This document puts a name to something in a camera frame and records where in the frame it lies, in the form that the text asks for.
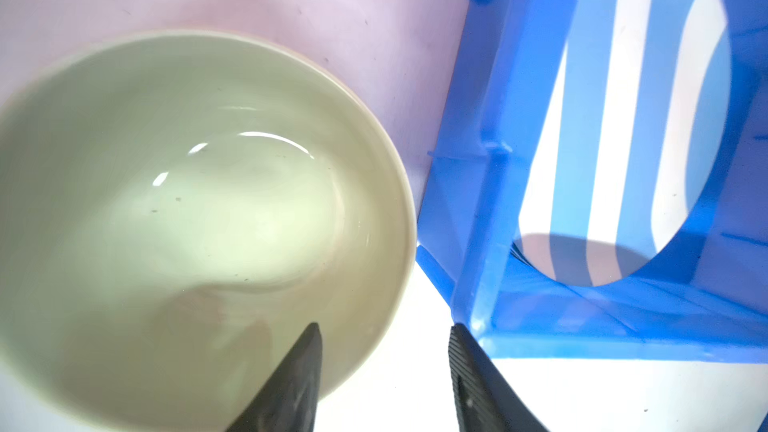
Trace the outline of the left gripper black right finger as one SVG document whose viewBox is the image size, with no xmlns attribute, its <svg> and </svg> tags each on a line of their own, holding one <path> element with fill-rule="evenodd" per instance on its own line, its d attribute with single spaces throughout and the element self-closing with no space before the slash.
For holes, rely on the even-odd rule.
<svg viewBox="0 0 768 432">
<path fill-rule="evenodd" d="M 464 324 L 452 326 L 449 365 L 461 432 L 546 432 Z"/>
</svg>

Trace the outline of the light green bowl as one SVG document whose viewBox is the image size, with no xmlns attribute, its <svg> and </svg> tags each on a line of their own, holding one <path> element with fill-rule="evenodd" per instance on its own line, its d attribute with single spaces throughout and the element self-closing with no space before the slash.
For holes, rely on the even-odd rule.
<svg viewBox="0 0 768 432">
<path fill-rule="evenodd" d="M 333 391 L 415 248 L 391 139 L 286 48 L 130 37 L 2 103 L 1 370 L 86 423 L 223 429 L 313 323 Z"/>
</svg>

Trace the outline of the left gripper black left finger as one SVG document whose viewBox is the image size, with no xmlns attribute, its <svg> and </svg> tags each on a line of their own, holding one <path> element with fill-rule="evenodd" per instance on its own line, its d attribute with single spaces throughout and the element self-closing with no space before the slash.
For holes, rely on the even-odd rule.
<svg viewBox="0 0 768 432">
<path fill-rule="evenodd" d="M 323 341 L 310 323 L 227 432 L 312 432 L 319 402 Z"/>
</svg>

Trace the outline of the blue plastic bin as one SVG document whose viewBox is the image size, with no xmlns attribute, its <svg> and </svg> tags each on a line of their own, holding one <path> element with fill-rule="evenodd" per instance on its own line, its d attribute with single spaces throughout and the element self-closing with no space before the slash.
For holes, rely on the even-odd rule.
<svg viewBox="0 0 768 432">
<path fill-rule="evenodd" d="M 469 0 L 417 261 L 495 358 L 767 359 L 767 0 L 722 0 L 731 87 L 712 173 L 646 266 L 572 286 L 515 243 L 577 0 Z"/>
</svg>

